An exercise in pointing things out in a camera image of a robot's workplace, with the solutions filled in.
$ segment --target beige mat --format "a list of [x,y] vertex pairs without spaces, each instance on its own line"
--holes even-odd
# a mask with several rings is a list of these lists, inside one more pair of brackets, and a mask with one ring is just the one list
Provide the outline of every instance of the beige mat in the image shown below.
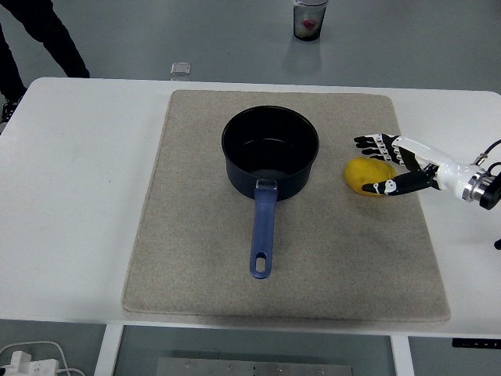
[[[257,105],[308,118],[320,149],[305,188],[276,207],[273,269],[249,273],[254,201],[229,182],[225,124]],[[391,101],[365,94],[177,91],[124,287],[141,313],[445,321],[449,307],[417,195],[345,185],[353,137],[399,134]]]

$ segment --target black pants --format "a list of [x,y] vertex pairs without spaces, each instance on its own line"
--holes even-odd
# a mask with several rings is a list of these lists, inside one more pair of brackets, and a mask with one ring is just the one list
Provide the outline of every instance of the black pants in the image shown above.
[[[89,77],[84,60],[78,53],[70,33],[52,9],[52,1],[0,0],[0,4],[23,24],[33,39],[43,43],[68,77]],[[0,92],[6,99],[14,101],[26,92],[16,62],[3,36],[2,25],[0,25]]]

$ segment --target lemon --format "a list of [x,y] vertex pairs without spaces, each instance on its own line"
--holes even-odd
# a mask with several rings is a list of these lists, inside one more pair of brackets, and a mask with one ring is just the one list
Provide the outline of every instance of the lemon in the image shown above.
[[374,158],[354,158],[344,168],[344,180],[356,193],[366,196],[380,196],[377,193],[364,192],[364,184],[374,184],[393,179],[397,172],[390,164]]

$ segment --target cup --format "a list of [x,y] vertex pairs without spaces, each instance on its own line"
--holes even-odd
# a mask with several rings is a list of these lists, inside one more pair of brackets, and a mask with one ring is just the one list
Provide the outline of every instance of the cup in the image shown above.
[[329,0],[293,0],[294,37],[307,42],[319,38],[327,2]]

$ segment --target power strip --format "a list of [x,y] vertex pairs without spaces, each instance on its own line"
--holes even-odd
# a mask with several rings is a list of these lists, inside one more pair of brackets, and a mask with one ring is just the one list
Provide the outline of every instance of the power strip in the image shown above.
[[31,355],[15,351],[10,365],[5,368],[5,376],[56,376],[59,361],[55,359],[31,362]]

